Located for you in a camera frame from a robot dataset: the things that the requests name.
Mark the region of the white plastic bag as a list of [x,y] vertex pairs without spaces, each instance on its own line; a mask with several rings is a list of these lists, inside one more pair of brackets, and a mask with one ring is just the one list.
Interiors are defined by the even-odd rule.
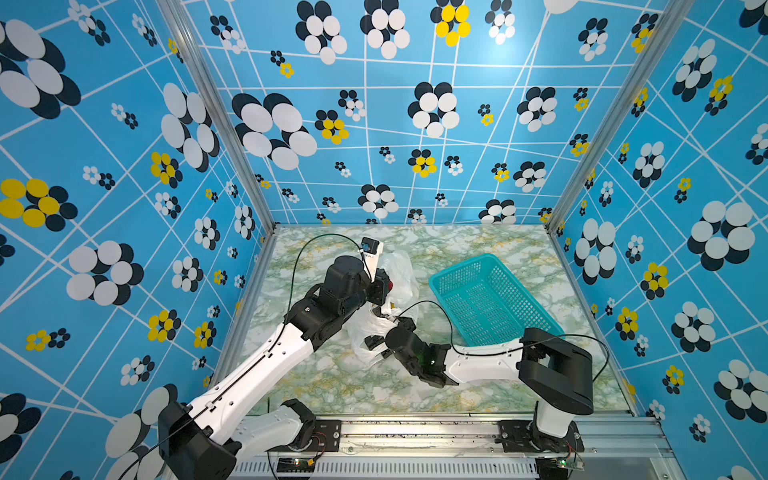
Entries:
[[345,324],[353,352],[363,369],[370,369],[391,355],[384,341],[396,326],[414,331],[417,309],[405,313],[419,294],[411,258],[404,250],[385,253],[378,267],[388,275],[392,286],[382,305],[366,304]]

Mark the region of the teal plastic basket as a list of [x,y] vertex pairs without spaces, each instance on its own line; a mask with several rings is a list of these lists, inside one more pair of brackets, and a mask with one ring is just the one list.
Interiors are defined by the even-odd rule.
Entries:
[[528,328],[563,329],[513,273],[492,254],[444,269],[429,279],[437,302],[469,346],[518,339]]

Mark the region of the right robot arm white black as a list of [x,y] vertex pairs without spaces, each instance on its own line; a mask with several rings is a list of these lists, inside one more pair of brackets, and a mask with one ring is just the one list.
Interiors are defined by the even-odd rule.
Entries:
[[408,373],[435,387],[481,381],[521,383],[538,396],[524,438],[537,451],[556,450],[575,430],[577,416],[594,413],[593,357],[585,349],[539,328],[527,328],[510,342],[456,347],[426,343],[411,320],[399,321],[384,334],[369,335],[365,348],[383,349]]

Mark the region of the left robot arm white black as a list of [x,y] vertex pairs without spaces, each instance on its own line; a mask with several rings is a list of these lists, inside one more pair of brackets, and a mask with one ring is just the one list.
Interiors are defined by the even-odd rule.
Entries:
[[255,404],[309,358],[363,306],[382,305],[391,282],[376,254],[339,256],[322,283],[294,303],[283,323],[243,364],[187,405],[168,404],[158,417],[161,459],[178,479],[226,479],[259,453],[312,436],[315,416],[300,401],[246,418]]

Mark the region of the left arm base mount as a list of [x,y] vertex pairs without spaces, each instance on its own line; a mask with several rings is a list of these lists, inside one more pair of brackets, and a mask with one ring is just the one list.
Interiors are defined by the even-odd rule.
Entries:
[[283,452],[338,452],[342,433],[342,421],[320,419],[313,424],[312,431],[303,427],[298,437],[288,445],[275,446],[270,453]]

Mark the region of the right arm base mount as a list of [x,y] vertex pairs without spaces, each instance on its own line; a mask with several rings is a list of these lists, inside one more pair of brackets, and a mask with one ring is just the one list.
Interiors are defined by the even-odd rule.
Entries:
[[497,423],[495,442],[506,453],[567,454],[582,453],[584,444],[575,422],[571,422],[563,438],[540,432],[533,420],[502,420]]

